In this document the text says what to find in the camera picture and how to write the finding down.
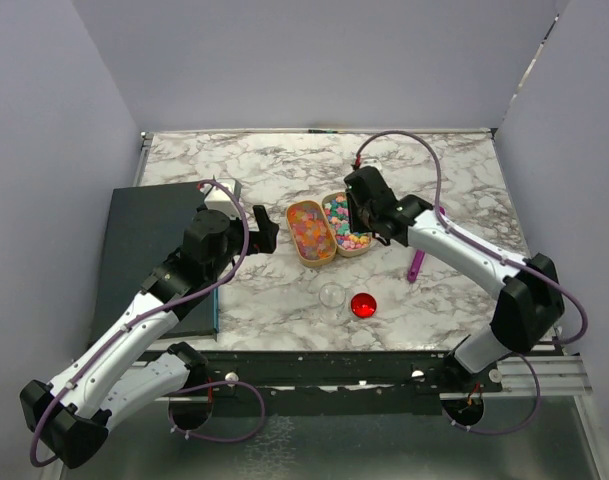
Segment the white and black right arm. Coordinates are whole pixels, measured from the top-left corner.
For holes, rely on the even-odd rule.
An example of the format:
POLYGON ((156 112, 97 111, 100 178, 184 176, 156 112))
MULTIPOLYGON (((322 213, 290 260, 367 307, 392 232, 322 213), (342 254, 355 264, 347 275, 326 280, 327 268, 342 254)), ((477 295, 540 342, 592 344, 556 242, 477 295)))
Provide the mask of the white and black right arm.
POLYGON ((564 313, 554 287, 557 272, 550 258, 525 259, 476 236, 474 246, 444 225, 436 207, 416 195, 395 197, 380 171, 362 167, 345 177, 350 227, 372 233, 384 245, 395 241, 446 263, 496 301, 489 324, 467 336, 446 357, 445 383, 465 391, 490 364, 515 352, 528 353, 564 313))

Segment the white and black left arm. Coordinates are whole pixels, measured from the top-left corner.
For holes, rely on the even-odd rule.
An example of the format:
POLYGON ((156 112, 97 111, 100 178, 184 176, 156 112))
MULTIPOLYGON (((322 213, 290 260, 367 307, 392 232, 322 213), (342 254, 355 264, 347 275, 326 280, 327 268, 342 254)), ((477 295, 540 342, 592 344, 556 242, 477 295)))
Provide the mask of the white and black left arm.
POLYGON ((182 244, 152 271, 93 346, 50 381, 33 380, 21 390, 22 411, 33 434, 33 466, 56 460, 70 469, 83 465, 112 430, 159 397, 204 391, 204 409, 210 412, 214 390, 240 385, 234 373, 215 375, 207 359, 185 342, 171 345, 135 373, 128 370, 155 340, 230 281, 247 255, 275 251, 278 225, 262 205, 254 206, 253 214, 255 231, 244 216, 231 219, 199 208, 182 244))

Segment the purple plastic scoop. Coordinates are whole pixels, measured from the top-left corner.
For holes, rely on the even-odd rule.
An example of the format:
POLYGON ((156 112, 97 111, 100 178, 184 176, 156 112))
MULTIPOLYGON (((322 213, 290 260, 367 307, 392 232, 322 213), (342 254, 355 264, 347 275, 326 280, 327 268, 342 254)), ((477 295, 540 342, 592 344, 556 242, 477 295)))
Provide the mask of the purple plastic scoop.
POLYGON ((422 268, 422 264, 425 258, 425 252, 422 250, 416 250, 415 254, 412 258, 412 261, 410 263, 410 266, 407 270, 407 281, 409 283, 414 283, 421 271, 422 268))

